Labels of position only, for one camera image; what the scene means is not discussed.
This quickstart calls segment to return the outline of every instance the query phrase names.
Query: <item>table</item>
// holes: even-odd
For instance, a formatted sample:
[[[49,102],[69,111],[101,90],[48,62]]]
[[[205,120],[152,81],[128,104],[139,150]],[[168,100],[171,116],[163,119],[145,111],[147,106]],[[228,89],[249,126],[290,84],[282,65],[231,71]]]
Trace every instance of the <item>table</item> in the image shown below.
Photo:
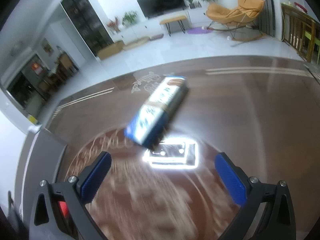
[[[181,15],[181,16],[177,16],[177,17],[170,18],[170,19],[162,20],[162,21],[160,22],[160,25],[161,25],[161,24],[165,24],[165,26],[167,27],[167,31],[168,31],[168,33],[169,33],[169,36],[171,36],[170,23],[172,23],[172,22],[178,22],[181,30],[183,31],[183,33],[185,33],[186,30],[185,30],[185,28],[184,28],[184,26],[183,26],[183,23],[182,23],[182,20],[185,20],[185,19],[187,19],[187,17],[186,17],[185,15]]]
[[[142,161],[145,149],[122,134],[170,73],[185,76],[190,89],[166,134],[197,145],[196,169],[152,168]],[[154,219],[157,228],[173,230],[175,239],[177,235],[217,239],[238,210],[212,166],[220,151],[248,176],[274,184],[285,180],[297,230],[308,232],[320,215],[319,106],[320,86],[304,62],[262,56],[207,57],[146,68],[82,90],[59,103],[47,128],[68,143],[58,181],[77,174],[101,149],[111,153],[113,169],[96,200],[87,206],[110,239],[142,232],[150,236],[148,226],[138,219],[148,214],[145,221]],[[115,214],[110,206],[118,207],[118,217],[105,215]],[[181,218],[181,224],[164,223],[167,213],[155,215],[164,211]],[[119,221],[126,229],[122,233],[117,231]]]

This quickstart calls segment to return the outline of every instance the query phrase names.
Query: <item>metal bolt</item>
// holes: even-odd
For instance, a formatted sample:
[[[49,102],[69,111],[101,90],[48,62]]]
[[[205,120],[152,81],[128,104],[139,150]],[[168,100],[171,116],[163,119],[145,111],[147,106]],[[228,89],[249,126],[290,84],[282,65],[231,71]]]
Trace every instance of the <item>metal bolt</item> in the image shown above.
[[[76,177],[76,176],[71,176],[71,177],[69,177],[69,179],[68,179],[68,181],[69,181],[70,183],[75,182],[76,180],[77,180],[77,177]]]
[[[252,176],[252,177],[250,177],[250,181],[251,181],[252,183],[257,183],[259,180],[258,180],[257,177]]]
[[[279,182],[280,182],[280,185],[281,185],[282,187],[287,186],[287,183],[286,183],[284,180],[281,180],[281,181],[279,181]]]
[[[45,184],[47,184],[47,182],[46,182],[45,180],[41,180],[40,183],[39,183],[39,185],[40,185],[41,187],[43,187]]]

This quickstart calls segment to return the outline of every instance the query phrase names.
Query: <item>purple rug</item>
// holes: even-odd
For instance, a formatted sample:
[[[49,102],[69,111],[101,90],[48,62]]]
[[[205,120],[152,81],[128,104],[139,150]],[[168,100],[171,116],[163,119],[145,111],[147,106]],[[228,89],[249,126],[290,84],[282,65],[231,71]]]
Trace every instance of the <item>purple rug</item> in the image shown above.
[[[202,29],[202,27],[196,27],[187,30],[187,33],[189,34],[206,34],[210,32],[212,32],[212,30],[207,30],[206,27],[204,28],[204,30]]]

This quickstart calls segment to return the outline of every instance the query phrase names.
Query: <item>green chair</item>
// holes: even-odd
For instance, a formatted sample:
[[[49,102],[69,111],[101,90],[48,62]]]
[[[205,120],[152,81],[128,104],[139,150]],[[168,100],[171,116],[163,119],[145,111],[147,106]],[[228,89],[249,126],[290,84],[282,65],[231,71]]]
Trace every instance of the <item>green chair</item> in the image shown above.
[[[311,41],[311,34],[309,32],[305,32],[304,35]],[[317,60],[317,65],[319,63],[319,56],[320,56],[320,40],[315,38],[315,44],[318,45],[318,60]]]

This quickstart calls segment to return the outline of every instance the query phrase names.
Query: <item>television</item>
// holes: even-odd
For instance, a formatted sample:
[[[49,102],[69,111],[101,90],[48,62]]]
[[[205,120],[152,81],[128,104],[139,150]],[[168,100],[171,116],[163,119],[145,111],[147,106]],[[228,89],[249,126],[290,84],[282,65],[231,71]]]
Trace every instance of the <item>television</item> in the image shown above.
[[[184,0],[137,0],[146,18],[156,17],[167,11],[184,8]]]

